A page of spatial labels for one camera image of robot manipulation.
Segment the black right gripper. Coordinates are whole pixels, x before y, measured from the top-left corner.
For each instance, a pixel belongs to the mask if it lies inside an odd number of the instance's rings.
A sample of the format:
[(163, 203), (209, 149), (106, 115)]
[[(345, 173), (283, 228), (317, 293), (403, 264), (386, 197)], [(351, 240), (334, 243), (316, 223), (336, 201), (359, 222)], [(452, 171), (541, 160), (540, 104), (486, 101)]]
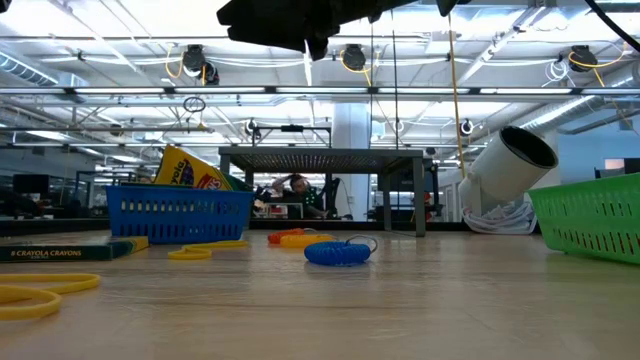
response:
[[(308, 54), (326, 55), (328, 39), (340, 27), (363, 17), (407, 5), (413, 0), (231, 0), (217, 11), (230, 39)], [(446, 17), (470, 0), (433, 0)]]

